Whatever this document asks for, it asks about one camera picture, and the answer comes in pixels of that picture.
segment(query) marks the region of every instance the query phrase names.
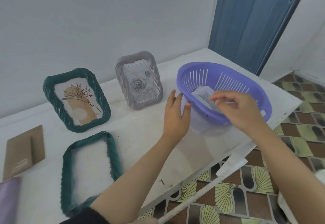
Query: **white table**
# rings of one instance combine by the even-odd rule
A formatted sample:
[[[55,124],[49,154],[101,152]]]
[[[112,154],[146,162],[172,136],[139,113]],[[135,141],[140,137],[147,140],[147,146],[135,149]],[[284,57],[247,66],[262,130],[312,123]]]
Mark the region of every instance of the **white table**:
[[[164,98],[141,111],[131,110],[123,97],[117,79],[101,84],[112,110],[110,120],[84,133],[66,129],[50,103],[0,119],[0,176],[2,177],[6,141],[38,125],[43,125],[46,158],[21,173],[17,224],[59,223],[66,219],[60,209],[62,156],[67,147],[100,131],[112,133],[116,140],[123,171],[129,169],[160,138],[164,107],[168,94],[177,89],[178,69],[189,62],[215,62],[233,68],[257,82],[266,92],[273,113],[268,121],[271,128],[281,123],[301,103],[299,99],[275,85],[251,74],[217,53],[203,49],[158,65]],[[235,127],[211,128],[201,135],[191,130],[168,157],[154,183],[144,206],[151,207],[172,191],[233,152],[250,138]]]

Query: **twisted rope-patterned frame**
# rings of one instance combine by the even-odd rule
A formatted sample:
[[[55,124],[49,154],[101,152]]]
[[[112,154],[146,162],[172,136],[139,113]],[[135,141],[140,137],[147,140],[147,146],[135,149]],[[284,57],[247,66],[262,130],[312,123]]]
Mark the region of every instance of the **twisted rope-patterned frame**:
[[[134,63],[135,61],[142,60],[142,59],[149,61],[149,68],[152,73],[153,82],[154,82],[155,86],[157,87],[157,96],[155,98],[151,98],[151,99],[143,101],[141,103],[135,103],[134,98],[133,98],[130,88],[129,88],[128,80],[123,73],[123,66],[124,66],[124,64]],[[144,107],[150,106],[155,103],[159,103],[161,101],[161,99],[163,98],[163,95],[164,95],[163,85],[160,82],[160,76],[159,76],[155,58],[151,53],[149,53],[147,51],[141,51],[141,52],[138,52],[138,53],[135,53],[132,55],[120,57],[117,60],[115,72],[116,72],[117,79],[120,83],[122,92],[124,94],[124,97],[125,97],[127,104],[130,108],[132,108],[134,110],[141,110]]]
[[[92,120],[84,125],[75,125],[73,119],[64,109],[63,102],[56,96],[54,88],[56,84],[64,83],[73,78],[85,78],[87,79],[89,87],[94,91],[96,101],[103,110],[103,116],[100,119]],[[107,122],[111,117],[111,109],[105,98],[105,95],[100,88],[99,83],[96,80],[95,74],[85,68],[76,68],[70,72],[57,74],[54,76],[48,76],[43,83],[43,91],[48,101],[53,105],[55,112],[63,121],[68,130],[72,132],[85,132],[90,128],[101,125]]]
[[[88,207],[98,197],[92,196],[85,202],[78,205],[73,199],[73,155],[75,150],[88,145],[96,143],[99,140],[104,140],[107,144],[107,156],[111,163],[111,176],[116,181],[123,173],[119,159],[119,155],[116,150],[116,144],[113,136],[106,131],[99,132],[86,139],[79,140],[71,144],[63,155],[62,166],[62,180],[61,180],[61,209],[67,217],[73,217],[78,214],[83,208]]]

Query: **flower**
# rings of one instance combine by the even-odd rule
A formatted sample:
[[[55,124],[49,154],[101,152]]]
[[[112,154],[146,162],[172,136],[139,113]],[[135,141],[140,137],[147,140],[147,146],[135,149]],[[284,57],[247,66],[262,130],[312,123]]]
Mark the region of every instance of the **flower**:
[[[133,82],[133,88],[138,91],[146,87],[145,83],[143,83],[141,80],[135,80]]]

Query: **forearm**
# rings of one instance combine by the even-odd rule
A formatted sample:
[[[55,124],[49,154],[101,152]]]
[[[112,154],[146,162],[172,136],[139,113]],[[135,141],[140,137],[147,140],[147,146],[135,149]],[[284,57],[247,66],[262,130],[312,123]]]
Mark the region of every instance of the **forearm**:
[[[176,143],[161,138],[92,203],[111,224],[133,222]]]
[[[324,223],[325,186],[270,128],[256,129],[250,137],[297,221]]]

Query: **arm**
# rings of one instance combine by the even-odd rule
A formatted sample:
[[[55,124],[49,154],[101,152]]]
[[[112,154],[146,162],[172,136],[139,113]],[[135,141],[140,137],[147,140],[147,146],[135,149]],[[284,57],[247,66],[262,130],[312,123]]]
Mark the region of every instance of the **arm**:
[[[270,129],[256,101],[235,91],[216,91],[210,100],[256,143],[297,221],[324,223],[325,186]],[[226,104],[225,100],[235,104]]]
[[[133,222],[149,190],[158,177],[169,154],[189,129],[190,103],[186,103],[183,116],[180,106],[183,95],[169,95],[165,107],[164,131],[158,142],[125,174],[91,204],[111,224]]]

